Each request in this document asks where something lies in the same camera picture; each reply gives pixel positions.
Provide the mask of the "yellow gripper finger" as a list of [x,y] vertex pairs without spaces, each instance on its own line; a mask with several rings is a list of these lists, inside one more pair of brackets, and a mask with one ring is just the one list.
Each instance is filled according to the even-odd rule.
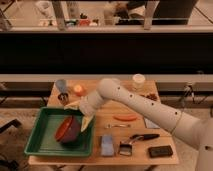
[[84,116],[81,123],[81,131],[84,132],[92,121],[92,116]]
[[74,101],[64,106],[65,109],[78,110],[80,101]]

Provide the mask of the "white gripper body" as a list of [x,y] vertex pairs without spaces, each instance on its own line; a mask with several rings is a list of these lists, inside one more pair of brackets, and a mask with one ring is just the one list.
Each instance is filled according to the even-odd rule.
[[96,113],[96,109],[93,108],[86,97],[83,97],[79,102],[79,110],[84,116],[93,116]]

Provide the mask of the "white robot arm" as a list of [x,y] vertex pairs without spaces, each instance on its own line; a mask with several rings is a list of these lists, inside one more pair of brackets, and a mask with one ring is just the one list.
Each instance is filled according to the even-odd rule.
[[183,111],[130,92],[118,79],[104,78],[95,90],[65,108],[93,117],[109,100],[120,102],[198,151],[195,171],[213,171],[213,118],[201,120]]

